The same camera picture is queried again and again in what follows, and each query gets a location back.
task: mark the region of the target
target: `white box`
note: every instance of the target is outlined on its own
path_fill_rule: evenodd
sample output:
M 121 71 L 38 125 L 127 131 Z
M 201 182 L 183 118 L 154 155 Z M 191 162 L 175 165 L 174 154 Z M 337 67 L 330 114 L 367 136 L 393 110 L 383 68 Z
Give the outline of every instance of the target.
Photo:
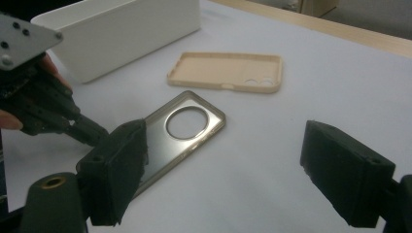
M 85 0 L 31 20 L 61 31 L 53 53 L 81 83 L 200 28 L 198 0 Z

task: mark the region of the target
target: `hand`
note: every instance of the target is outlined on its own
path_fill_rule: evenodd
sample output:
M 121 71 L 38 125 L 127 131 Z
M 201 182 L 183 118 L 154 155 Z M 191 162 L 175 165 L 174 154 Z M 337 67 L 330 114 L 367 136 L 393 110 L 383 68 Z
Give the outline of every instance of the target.
M 71 88 L 70 84 L 61 77 L 58 73 L 57 68 L 54 63 L 52 63 L 51 58 L 48 54 L 39 62 L 39 66 L 45 71 L 49 72 L 51 75 L 55 76 L 61 83 Z M 17 117 L 11 115 L 10 113 L 0 110 L 0 128 L 3 129 L 22 129 L 23 124 Z

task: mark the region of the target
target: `white surface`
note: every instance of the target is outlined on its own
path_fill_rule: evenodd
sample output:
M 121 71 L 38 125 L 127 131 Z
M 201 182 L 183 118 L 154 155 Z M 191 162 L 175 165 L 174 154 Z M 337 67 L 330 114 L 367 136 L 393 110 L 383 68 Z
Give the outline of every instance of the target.
M 166 74 L 184 51 L 276 53 L 275 94 L 192 89 L 226 113 L 226 127 L 135 199 L 122 224 L 90 232 L 382 232 L 348 226 L 299 165 L 307 119 L 334 125 L 411 173 L 412 59 L 201 1 L 202 29 L 88 84 L 72 83 L 84 115 L 112 131 L 185 88 Z M 64 135 L 3 131 L 12 209 L 27 188 L 74 171 L 90 148 Z
M 86 83 L 199 29 L 199 2 L 88 0 L 32 22 L 63 33 L 51 50 Z

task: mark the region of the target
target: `beige phone case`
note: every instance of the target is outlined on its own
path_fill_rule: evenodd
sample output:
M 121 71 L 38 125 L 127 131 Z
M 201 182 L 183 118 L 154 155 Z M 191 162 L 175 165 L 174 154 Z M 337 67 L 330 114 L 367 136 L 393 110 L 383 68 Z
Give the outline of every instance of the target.
M 185 52 L 167 75 L 171 85 L 273 93 L 282 82 L 277 55 Z

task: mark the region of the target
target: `white table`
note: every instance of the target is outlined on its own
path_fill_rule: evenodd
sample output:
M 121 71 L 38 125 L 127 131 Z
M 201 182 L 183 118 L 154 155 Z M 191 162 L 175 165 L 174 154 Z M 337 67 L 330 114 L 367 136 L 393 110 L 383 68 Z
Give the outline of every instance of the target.
M 122 224 L 90 232 L 382 232 L 347 225 L 299 165 L 307 119 L 334 125 L 412 172 L 412 59 L 201 0 L 201 30 L 92 83 L 74 88 L 85 116 L 112 131 L 186 89 L 226 113 L 222 132 L 155 183 Z M 184 51 L 274 53 L 284 58 L 275 94 L 169 86 Z M 65 135 L 3 131 L 10 208 L 27 188 L 75 172 L 90 151 Z

